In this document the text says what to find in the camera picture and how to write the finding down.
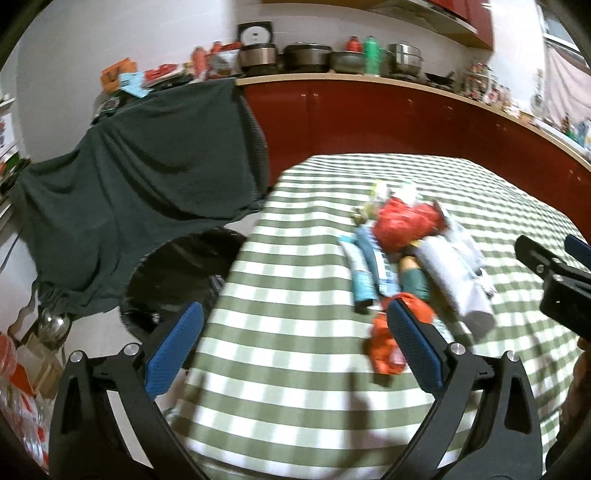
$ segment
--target stainless steel pot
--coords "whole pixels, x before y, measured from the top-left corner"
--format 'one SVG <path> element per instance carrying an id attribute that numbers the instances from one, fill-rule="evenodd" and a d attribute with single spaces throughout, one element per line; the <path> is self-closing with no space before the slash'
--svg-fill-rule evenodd
<path id="1" fill-rule="evenodd" d="M 285 69 L 288 72 L 328 72 L 332 48 L 314 43 L 295 43 L 283 50 Z"/>
<path id="2" fill-rule="evenodd" d="M 38 320 L 37 334 L 40 342 L 48 348 L 54 348 L 66 336 L 71 321 L 68 315 L 54 315 L 44 309 Z"/>
<path id="3" fill-rule="evenodd" d="M 356 51 L 334 51 L 330 54 L 330 68 L 336 73 L 364 73 L 366 57 Z"/>
<path id="4" fill-rule="evenodd" d="M 241 67 L 255 65 L 275 65 L 277 63 L 277 47 L 273 43 L 255 43 L 245 45 L 238 54 Z"/>
<path id="5" fill-rule="evenodd" d="M 273 43 L 245 45 L 240 49 L 238 61 L 245 75 L 275 73 L 277 47 Z"/>
<path id="6" fill-rule="evenodd" d="M 406 43 L 394 43 L 388 46 L 390 53 L 390 71 L 394 74 L 418 77 L 423 66 L 420 48 Z"/>

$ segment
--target dark green cloth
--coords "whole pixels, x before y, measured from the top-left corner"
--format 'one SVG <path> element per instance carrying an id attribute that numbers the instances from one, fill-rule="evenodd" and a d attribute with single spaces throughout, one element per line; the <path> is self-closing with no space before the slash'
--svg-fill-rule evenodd
<path id="1" fill-rule="evenodd" d="M 149 95 L 37 163 L 9 197 L 55 313 L 119 304 L 144 256 L 170 239 L 260 210 L 267 146 L 235 82 Z"/>

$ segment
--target kitchen counter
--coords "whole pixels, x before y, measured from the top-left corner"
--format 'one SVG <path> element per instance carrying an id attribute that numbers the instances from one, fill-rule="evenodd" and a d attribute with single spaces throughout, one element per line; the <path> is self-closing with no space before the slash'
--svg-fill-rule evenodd
<path id="1" fill-rule="evenodd" d="M 499 115 L 511 122 L 526 128 L 527 130 L 539 135 L 544 140 L 551 142 L 556 147 L 559 147 L 562 151 L 566 154 L 571 156 L 575 159 L 579 164 L 581 164 L 586 170 L 591 172 L 591 164 L 584 158 L 579 152 L 573 149 L 568 144 L 561 142 L 557 137 L 546 133 L 544 130 L 539 129 L 537 127 L 533 127 L 531 125 L 526 125 L 525 123 L 521 122 L 519 119 L 515 118 L 514 116 L 508 115 L 507 113 L 493 108 L 491 106 L 485 105 L 484 103 L 475 102 L 468 98 L 465 98 L 457 93 L 450 93 L 446 92 L 445 90 L 436 89 L 433 87 L 429 87 L 427 85 L 419 85 L 417 83 L 405 82 L 402 80 L 393 80 L 387 79 L 383 77 L 370 77 L 365 75 L 348 75 L 348 74 L 341 74 L 341 73 L 290 73 L 290 74 L 279 74 L 279 75 L 266 75 L 261 77 L 247 77 L 238 79 L 236 84 L 238 86 L 248 86 L 248 85 L 258 85 L 261 83 L 274 83 L 274 82 L 288 82 L 288 81 L 296 81 L 296 80 L 339 80 L 339 81 L 346 81 L 346 82 L 366 82 L 366 83 L 374 83 L 380 85 L 390 85 L 393 87 L 403 87 L 407 89 L 413 90 L 421 90 L 423 92 L 433 93 L 435 95 L 444 96 L 450 99 L 455 99 L 460 102 L 464 102 L 470 105 L 473 105 L 477 108 L 482 108 L 486 111 L 492 112 L 495 115 Z"/>
<path id="2" fill-rule="evenodd" d="M 465 158 L 565 213 L 591 240 L 591 164 L 554 136 L 454 93 L 363 75 L 237 80 L 267 139 L 269 185 L 314 155 Z"/>

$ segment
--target orange snack package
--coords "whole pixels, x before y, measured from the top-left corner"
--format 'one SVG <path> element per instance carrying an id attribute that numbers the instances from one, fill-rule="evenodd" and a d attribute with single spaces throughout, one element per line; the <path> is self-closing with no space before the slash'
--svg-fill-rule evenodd
<path id="1" fill-rule="evenodd" d="M 387 299 L 387 302 L 383 304 L 384 309 L 388 308 L 389 302 L 393 299 L 402 299 L 420 322 L 433 323 L 435 312 L 421 299 L 410 293 L 399 293 L 395 297 Z M 380 312 L 374 318 L 374 327 L 369 341 L 369 358 L 375 372 L 379 374 L 398 375 L 406 367 L 404 355 L 388 329 L 385 312 Z"/>

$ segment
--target metal screw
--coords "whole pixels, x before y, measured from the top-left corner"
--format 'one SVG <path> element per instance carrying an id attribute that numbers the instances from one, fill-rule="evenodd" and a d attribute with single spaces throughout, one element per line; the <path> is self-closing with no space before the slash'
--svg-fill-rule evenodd
<path id="1" fill-rule="evenodd" d="M 452 343 L 449 349 L 456 355 L 463 355 L 464 353 L 466 353 L 466 347 L 463 346 L 461 343 Z"/>
<path id="2" fill-rule="evenodd" d="M 77 364 L 80 360 L 82 360 L 83 354 L 79 350 L 76 350 L 70 355 L 70 360 L 72 360 L 75 364 Z"/>
<path id="3" fill-rule="evenodd" d="M 123 349 L 123 353 L 127 356 L 134 356 L 139 352 L 139 345 L 137 343 L 128 343 Z"/>
<path id="4" fill-rule="evenodd" d="M 515 353 L 513 350 L 509 350 L 507 352 L 507 358 L 509 360 L 511 360 L 512 362 L 518 362 L 519 361 L 519 355 L 517 355 L 517 353 Z"/>

